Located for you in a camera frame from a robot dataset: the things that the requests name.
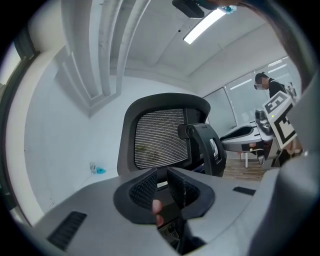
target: office chair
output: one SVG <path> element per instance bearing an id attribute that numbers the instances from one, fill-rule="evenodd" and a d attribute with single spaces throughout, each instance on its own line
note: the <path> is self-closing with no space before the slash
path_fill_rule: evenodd
<path id="1" fill-rule="evenodd" d="M 124 116 L 118 174 L 162 166 L 191 171 L 204 163 L 205 174 L 222 177 L 226 152 L 216 132 L 205 124 L 210 108 L 205 99 L 183 93 L 136 100 Z M 216 144 L 216 157 L 210 139 Z M 163 173 L 158 173 L 158 183 L 166 180 Z"/>

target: black device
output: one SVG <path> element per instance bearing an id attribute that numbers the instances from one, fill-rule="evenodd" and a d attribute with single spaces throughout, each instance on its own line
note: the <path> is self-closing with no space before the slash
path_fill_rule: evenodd
<path id="1" fill-rule="evenodd" d="M 205 16 L 205 13 L 200 6 L 211 11 L 218 8 L 217 4 L 207 0 L 173 0 L 172 4 L 189 18 L 198 19 Z"/>

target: white wall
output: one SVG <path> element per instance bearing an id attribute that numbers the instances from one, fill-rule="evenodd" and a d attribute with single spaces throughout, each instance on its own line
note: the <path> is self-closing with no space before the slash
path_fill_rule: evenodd
<path id="1" fill-rule="evenodd" d="M 200 96 L 287 55 L 269 24 L 249 32 L 209 59 L 191 75 Z"/>
<path id="2" fill-rule="evenodd" d="M 135 100 L 159 93 L 191 93 L 151 80 L 125 77 L 120 97 L 92 118 L 65 93 L 68 83 L 47 75 L 30 101 L 24 133 L 25 166 L 41 210 L 49 209 L 76 192 L 91 178 L 90 162 L 117 176 L 117 161 L 125 113 Z"/>
<path id="3" fill-rule="evenodd" d="M 63 30 L 61 0 L 49 0 L 28 22 L 28 30 L 36 50 L 61 49 L 66 44 Z"/>
<path id="4" fill-rule="evenodd" d="M 55 80 L 38 84 L 28 109 L 24 154 L 32 190 L 46 213 L 90 177 L 89 118 Z"/>
<path id="5" fill-rule="evenodd" d="M 5 85 L 8 82 L 11 74 L 14 72 L 20 62 L 20 56 L 14 43 L 12 43 L 8 48 L 0 66 L 0 84 Z"/>
<path id="6" fill-rule="evenodd" d="M 194 94 L 169 84 L 142 78 L 124 77 L 122 93 L 90 120 L 90 150 L 92 161 L 108 170 L 117 168 L 120 139 L 125 113 L 137 99 L 161 93 Z"/>

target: gray plastic surface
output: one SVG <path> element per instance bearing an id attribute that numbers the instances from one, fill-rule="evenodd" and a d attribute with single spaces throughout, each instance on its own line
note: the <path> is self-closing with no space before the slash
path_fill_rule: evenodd
<path id="1" fill-rule="evenodd" d="M 228 235 L 230 237 L 223 242 L 224 245 L 228 245 L 230 241 L 240 239 L 237 233 L 237 229 L 240 228 L 239 232 L 243 232 L 248 238 L 240 235 L 246 243 L 242 242 L 241 245 L 235 243 L 233 246 L 241 247 L 243 251 L 247 250 L 250 237 L 253 236 L 267 208 L 277 172 L 268 172 L 260 184 L 256 181 L 226 179 L 175 169 L 210 186 L 216 195 L 213 206 L 202 218 L 188 221 L 193 235 L 210 243 L 220 239 L 220 234 L 230 232 Z M 87 217 L 67 247 L 67 254 L 177 255 L 161 237 L 155 225 L 133 224 L 115 208 L 113 196 L 116 189 L 148 170 L 131 172 L 81 189 L 47 213 L 35 226 L 35 230 L 47 238 L 71 211 L 78 211 L 87 214 Z M 233 191 L 235 187 L 258 190 L 251 196 Z M 201 255 L 202 250 L 203 248 L 195 250 L 191 255 Z"/>
<path id="2" fill-rule="evenodd" d="M 78 211 L 87 217 L 66 249 L 69 255 L 176 255 L 155 225 L 131 223 L 119 214 L 113 202 L 121 184 L 148 170 L 84 187 L 48 212 L 35 230 L 47 238 L 70 212 Z"/>

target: ceiling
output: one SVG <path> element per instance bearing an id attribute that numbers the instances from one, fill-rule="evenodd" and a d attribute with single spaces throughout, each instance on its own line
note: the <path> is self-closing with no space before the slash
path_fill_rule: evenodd
<path id="1" fill-rule="evenodd" d="M 111 68 L 117 66 L 119 48 L 135 0 L 124 0 L 117 18 L 111 49 Z M 223 16 L 192 44 L 183 38 L 198 19 L 190 19 L 172 5 L 172 0 L 151 0 L 135 31 L 126 63 L 126 71 L 147 71 L 178 80 L 188 86 L 190 76 L 209 59 L 261 27 L 265 21 L 247 8 Z"/>
<path id="2" fill-rule="evenodd" d="M 204 96 L 284 55 L 271 27 L 249 9 L 238 7 L 186 43 L 198 22 L 172 0 L 61 0 L 36 15 L 31 31 L 38 50 L 58 52 L 57 77 L 89 116 L 121 95 L 124 76 Z"/>

